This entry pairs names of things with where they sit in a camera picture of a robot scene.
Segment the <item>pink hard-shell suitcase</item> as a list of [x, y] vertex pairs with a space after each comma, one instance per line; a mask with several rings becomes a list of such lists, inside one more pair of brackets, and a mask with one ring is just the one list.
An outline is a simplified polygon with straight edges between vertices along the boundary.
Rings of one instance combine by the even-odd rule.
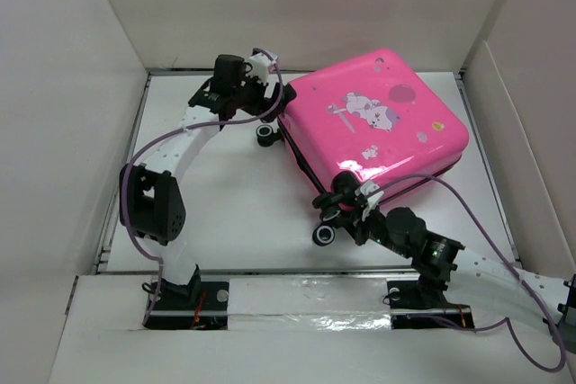
[[[297, 92], [275, 127], [256, 129], [257, 142], [282, 141], [317, 195], [320, 213], [336, 206], [361, 212], [356, 189], [373, 181], [391, 201], [441, 175], [461, 158], [469, 132], [411, 67], [377, 49], [289, 83]], [[338, 228], [320, 221], [312, 241], [327, 246]]]

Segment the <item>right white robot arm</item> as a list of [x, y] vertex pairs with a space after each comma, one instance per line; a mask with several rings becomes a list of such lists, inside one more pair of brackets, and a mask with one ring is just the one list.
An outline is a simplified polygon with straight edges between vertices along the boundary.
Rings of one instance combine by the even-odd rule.
[[320, 220], [344, 228], [358, 245], [368, 240], [410, 260], [418, 272], [416, 295], [435, 306], [481, 308], [548, 332], [553, 341], [575, 352], [575, 287], [573, 281], [517, 270], [475, 253], [463, 244], [428, 230], [423, 219], [400, 207], [383, 215], [372, 210], [343, 211], [333, 206]]

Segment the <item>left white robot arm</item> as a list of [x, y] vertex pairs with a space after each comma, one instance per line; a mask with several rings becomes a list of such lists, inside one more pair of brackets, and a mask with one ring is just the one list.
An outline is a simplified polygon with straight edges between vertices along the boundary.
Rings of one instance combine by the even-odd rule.
[[181, 238], [186, 209], [180, 183], [224, 128], [277, 117], [284, 82], [266, 91], [269, 76], [280, 74], [277, 56], [267, 50], [254, 49], [248, 58], [220, 54], [177, 127], [152, 139], [122, 168], [120, 222], [140, 255], [157, 264], [157, 279], [146, 287], [152, 303], [171, 299], [188, 309], [199, 302], [201, 272]]

